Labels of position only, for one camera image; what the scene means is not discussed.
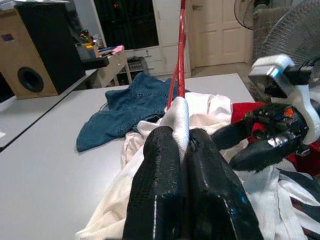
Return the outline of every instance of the speaker woofer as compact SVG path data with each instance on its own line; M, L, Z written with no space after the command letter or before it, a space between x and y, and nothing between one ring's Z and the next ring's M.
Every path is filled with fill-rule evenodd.
M44 89L42 77L30 67L21 67L18 71L19 82L29 91L39 93Z

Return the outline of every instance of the white door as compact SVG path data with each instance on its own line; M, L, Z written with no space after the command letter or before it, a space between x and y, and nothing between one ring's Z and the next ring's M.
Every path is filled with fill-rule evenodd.
M192 0L192 55L196 67L245 60L245 29L234 15L235 0Z

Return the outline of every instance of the pile of clothes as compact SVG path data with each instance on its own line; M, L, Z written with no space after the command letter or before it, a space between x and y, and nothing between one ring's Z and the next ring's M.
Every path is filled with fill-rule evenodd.
M228 162L211 135L259 105L187 92L166 110L170 81L139 74L106 93L78 151L125 136L122 171L77 239L320 239L320 187L287 159L254 171Z

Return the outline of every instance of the speaker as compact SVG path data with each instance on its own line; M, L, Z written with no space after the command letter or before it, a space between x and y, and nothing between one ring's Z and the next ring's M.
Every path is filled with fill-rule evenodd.
M0 72L19 99L56 96L85 75L64 3L0 11Z

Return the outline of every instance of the red cloth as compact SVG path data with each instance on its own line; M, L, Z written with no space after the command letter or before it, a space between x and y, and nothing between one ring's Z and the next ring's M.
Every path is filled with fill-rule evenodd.
M255 109L266 105L262 102L242 102L242 103L234 103L232 105L232 117L231 123L236 123L242 120L246 113L252 112ZM253 126L254 130L264 130L264 126L262 124L256 123ZM318 143L314 142L310 145L310 155L301 157L294 154L288 156L288 160L292 162L298 172L308 173L311 176L315 176L320 174L320 146Z

